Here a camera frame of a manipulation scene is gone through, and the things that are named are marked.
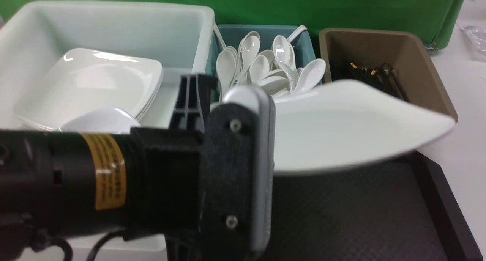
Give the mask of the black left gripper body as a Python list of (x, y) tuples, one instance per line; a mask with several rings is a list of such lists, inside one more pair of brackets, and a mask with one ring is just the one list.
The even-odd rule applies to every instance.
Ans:
[(169, 261), (259, 257), (259, 115), (224, 102), (217, 78), (181, 77), (168, 129), (133, 128), (141, 175), (135, 226), (162, 234)]

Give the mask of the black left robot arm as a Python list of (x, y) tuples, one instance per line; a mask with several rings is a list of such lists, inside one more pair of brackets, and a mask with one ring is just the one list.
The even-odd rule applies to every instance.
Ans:
[(176, 238), (201, 261), (257, 259), (268, 244), (266, 147), (249, 108), (210, 110), (217, 79), (181, 76), (169, 127), (128, 134), (1, 131), (1, 260), (104, 234)]

